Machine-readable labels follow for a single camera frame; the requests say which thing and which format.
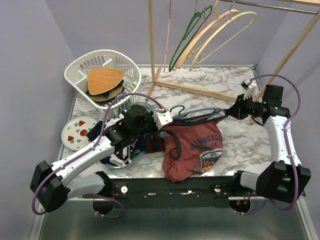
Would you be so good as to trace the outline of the blue plastic hanger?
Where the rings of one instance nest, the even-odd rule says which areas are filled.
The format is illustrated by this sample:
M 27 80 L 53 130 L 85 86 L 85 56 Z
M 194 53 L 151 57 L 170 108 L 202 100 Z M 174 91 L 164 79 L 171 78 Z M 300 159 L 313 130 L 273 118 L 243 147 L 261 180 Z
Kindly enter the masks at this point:
M 198 110 L 183 112 L 182 104 L 170 108 L 181 108 L 177 115 L 173 116 L 173 123 L 165 132 L 166 154 L 174 160 L 190 160 L 195 157 L 200 160 L 199 154 L 203 151 L 209 153 L 207 160 L 217 161 L 219 154 L 213 152 L 222 151 L 223 137 L 217 124 L 224 120 L 226 110 L 220 107 L 207 107 Z

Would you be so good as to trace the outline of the red tank top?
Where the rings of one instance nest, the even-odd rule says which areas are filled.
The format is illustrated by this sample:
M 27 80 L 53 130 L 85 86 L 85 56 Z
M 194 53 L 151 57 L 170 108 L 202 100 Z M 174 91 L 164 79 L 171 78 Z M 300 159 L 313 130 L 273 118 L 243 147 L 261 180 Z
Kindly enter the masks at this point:
M 164 128 L 165 156 L 162 169 L 166 179 L 181 182 L 210 170 L 222 156 L 220 120 L 175 121 Z

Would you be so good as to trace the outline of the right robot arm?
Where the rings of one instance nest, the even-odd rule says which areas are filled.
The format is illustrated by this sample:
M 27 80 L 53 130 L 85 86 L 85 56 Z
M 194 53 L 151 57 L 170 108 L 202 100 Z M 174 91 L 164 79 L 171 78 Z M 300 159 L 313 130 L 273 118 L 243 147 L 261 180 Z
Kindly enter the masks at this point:
M 248 189 L 258 196 L 291 204 L 297 200 L 311 178 L 311 171 L 302 166 L 291 135 L 291 113 L 282 106 L 284 88 L 267 85 L 262 102 L 255 102 L 252 94 L 255 83 L 242 83 L 245 93 L 226 110 L 228 116 L 243 120 L 249 116 L 261 118 L 267 131 L 271 164 L 259 174 L 239 170 L 230 183 L 230 191 L 241 196 Z

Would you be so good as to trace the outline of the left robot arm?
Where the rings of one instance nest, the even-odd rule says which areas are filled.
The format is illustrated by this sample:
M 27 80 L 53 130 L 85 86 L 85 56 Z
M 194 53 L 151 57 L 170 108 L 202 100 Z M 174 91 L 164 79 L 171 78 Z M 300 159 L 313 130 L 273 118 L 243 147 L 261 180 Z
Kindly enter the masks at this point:
M 134 104 L 118 117 L 103 121 L 98 136 L 87 146 L 56 162 L 40 162 L 35 167 L 30 183 L 32 202 L 38 201 L 44 212 L 51 213 L 70 198 L 88 194 L 107 197 L 111 185 L 104 172 L 88 177 L 78 175 L 130 146 L 138 137 L 157 133 L 164 126 L 160 122 L 161 117 L 168 120 L 171 116 L 163 112 L 148 111 L 143 105 Z

